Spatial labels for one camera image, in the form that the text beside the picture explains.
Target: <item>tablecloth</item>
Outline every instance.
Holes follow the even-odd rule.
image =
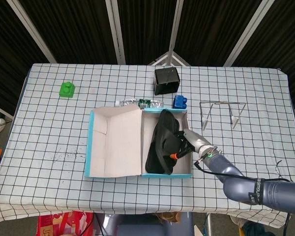
[[[153,94],[157,68],[163,67],[34,64],[0,165],[0,221],[69,210],[196,211],[282,226],[285,213],[229,200],[215,176],[196,169],[190,179],[83,176],[93,108],[133,97],[160,99],[165,107],[171,106],[175,94]],[[295,182],[295,117],[287,75],[268,68],[177,67],[177,71],[181,79],[177,93],[188,98],[192,130],[217,145],[244,175]],[[59,97],[66,81],[76,87],[73,98]],[[204,100],[247,102],[247,106],[234,130],[228,107],[213,107],[202,131],[199,102]],[[239,109],[233,107],[233,115]]]

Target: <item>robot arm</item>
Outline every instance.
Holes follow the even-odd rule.
[[[189,130],[184,130],[184,138],[191,145],[192,150],[199,154],[195,166],[203,162],[212,172],[244,176],[221,151],[217,150],[201,135]],[[257,178],[239,178],[232,176],[216,177],[223,183],[225,195],[237,202],[250,205],[265,205],[269,208],[295,214],[295,183],[284,181],[264,181]]]

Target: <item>white checkered tablecloth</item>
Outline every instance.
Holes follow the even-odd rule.
[[[175,94],[153,94],[156,68],[163,67],[35,64],[0,165],[0,221],[78,209],[121,214],[196,211],[282,226],[285,213],[231,201],[215,176],[196,169],[190,179],[83,176],[94,107],[114,106],[115,100],[133,97],[161,99],[171,106]],[[244,175],[281,176],[295,182],[295,118],[284,73],[236,67],[177,70],[178,94],[188,98],[192,130],[219,146]],[[59,97],[66,81],[76,86],[73,98]],[[240,101],[247,106],[233,131],[227,106],[213,108],[202,132],[203,100]]]

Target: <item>black box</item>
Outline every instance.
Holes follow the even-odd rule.
[[[167,94],[177,92],[180,84],[179,75],[175,67],[155,70],[154,94]]]

